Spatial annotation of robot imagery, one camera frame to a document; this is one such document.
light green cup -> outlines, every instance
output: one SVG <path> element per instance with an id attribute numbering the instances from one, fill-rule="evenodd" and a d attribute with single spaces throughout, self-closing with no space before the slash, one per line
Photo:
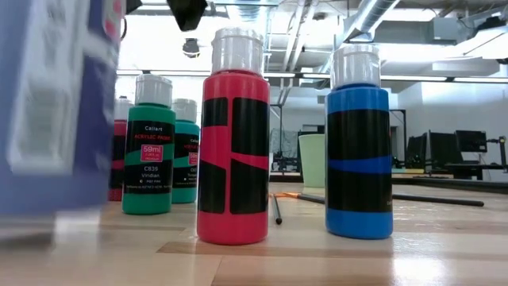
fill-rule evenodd
<path id="1" fill-rule="evenodd" d="M 300 140 L 303 185 L 325 187 L 325 135 L 302 135 L 298 139 Z"/>

table surface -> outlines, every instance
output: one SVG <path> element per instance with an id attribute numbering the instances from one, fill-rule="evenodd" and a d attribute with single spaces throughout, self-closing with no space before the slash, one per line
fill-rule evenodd
<path id="1" fill-rule="evenodd" d="M 322 205 L 283 198 L 283 224 L 270 217 L 265 241 L 235 247 L 197 239 L 193 204 L 156 216 L 122 214 L 120 203 L 59 214 L 51 245 L 52 219 L 2 220 L 3 233 L 34 235 L 0 243 L 0 285 L 508 285 L 508 196 L 398 185 L 394 193 L 485 207 L 396 200 L 392 237 L 361 241 L 328 234 Z"/>

paint bottle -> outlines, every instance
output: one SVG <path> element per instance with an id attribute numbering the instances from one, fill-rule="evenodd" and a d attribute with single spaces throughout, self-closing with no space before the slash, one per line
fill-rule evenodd
<path id="1" fill-rule="evenodd" d="M 109 200 L 121 201 L 121 193 L 124 185 L 124 157 L 125 136 L 127 136 L 127 119 L 129 109 L 133 106 L 126 96 L 120 96 L 114 105 L 114 137 L 113 137 L 113 161 L 110 174 Z"/>
<path id="2" fill-rule="evenodd" d="M 198 106 L 191 99 L 175 99 L 175 163 L 173 167 L 173 203 L 193 203 L 198 196 L 199 126 Z"/>
<path id="3" fill-rule="evenodd" d="M 259 242 L 267 235 L 268 200 L 263 37 L 224 28 L 212 45 L 212 76 L 203 84 L 198 236 L 223 245 Z"/>
<path id="4" fill-rule="evenodd" d="M 129 215 L 156 215 L 171 209 L 175 151 L 172 85 L 158 75 L 136 78 L 135 106 L 129 110 L 122 208 Z"/>
<path id="5" fill-rule="evenodd" d="M 326 98 L 326 227 L 348 238 L 393 230 L 388 93 L 379 88 L 379 50 L 345 45 L 333 54 Z"/>

black label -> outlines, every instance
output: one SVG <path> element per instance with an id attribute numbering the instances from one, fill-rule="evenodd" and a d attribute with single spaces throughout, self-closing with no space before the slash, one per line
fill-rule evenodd
<path id="1" fill-rule="evenodd" d="M 329 114 L 328 158 L 361 160 L 391 155 L 390 114 L 383 110 L 347 110 Z"/>
<path id="2" fill-rule="evenodd" d="M 327 168 L 327 206 L 340 211 L 388 212 L 391 174 L 344 172 Z"/>
<path id="3" fill-rule="evenodd" d="M 175 126 L 165 122 L 129 122 L 126 140 L 124 192 L 171 192 L 173 161 L 164 159 L 164 148 L 174 143 Z"/>
<path id="4" fill-rule="evenodd" d="M 204 160 L 199 161 L 199 170 L 198 209 L 224 213 L 226 170 Z"/>
<path id="5" fill-rule="evenodd" d="M 198 166 L 173 168 L 173 187 L 197 187 Z"/>
<path id="6" fill-rule="evenodd" d="M 175 135 L 175 159 L 186 158 L 188 166 L 173 168 L 173 187 L 198 186 L 199 136 L 177 133 Z"/>
<path id="7" fill-rule="evenodd" d="M 125 166 L 126 194 L 167 194 L 171 192 L 173 162 Z"/>
<path id="8" fill-rule="evenodd" d="M 112 169 L 110 173 L 110 188 L 121 189 L 124 183 L 124 170 Z"/>
<path id="9" fill-rule="evenodd" d="M 228 125 L 228 99 L 208 99 L 203 103 L 202 127 Z"/>
<path id="10" fill-rule="evenodd" d="M 256 214 L 267 210 L 268 170 L 231 160 L 232 214 Z"/>
<path id="11" fill-rule="evenodd" d="M 235 153 L 268 156 L 270 106 L 255 99 L 233 100 L 231 150 Z"/>
<path id="12" fill-rule="evenodd" d="M 125 136 L 115 135 L 113 138 L 113 160 L 124 160 Z"/>
<path id="13" fill-rule="evenodd" d="M 175 159 L 188 157 L 189 153 L 197 154 L 198 150 L 199 150 L 198 135 L 184 133 L 175 134 Z"/>

white bottle cap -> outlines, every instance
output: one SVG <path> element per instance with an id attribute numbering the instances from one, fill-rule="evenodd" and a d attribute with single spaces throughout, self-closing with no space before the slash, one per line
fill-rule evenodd
<path id="1" fill-rule="evenodd" d="M 127 96 L 121 96 L 114 102 L 114 120 L 129 119 L 129 109 L 133 107 L 133 103 L 127 99 Z"/>
<path id="2" fill-rule="evenodd" d="M 196 123 L 198 117 L 198 104 L 192 99 L 173 100 L 173 111 L 176 113 L 176 120 L 187 120 Z"/>
<path id="3" fill-rule="evenodd" d="M 173 85 L 160 75 L 139 75 L 136 77 L 136 105 L 155 103 L 171 108 Z"/>
<path id="4" fill-rule="evenodd" d="M 333 53 L 332 89 L 354 83 L 381 85 L 379 49 L 372 44 L 345 44 Z"/>
<path id="5" fill-rule="evenodd" d="M 212 74 L 241 70 L 261 75 L 263 72 L 263 35 L 254 29 L 223 28 L 212 41 Z"/>

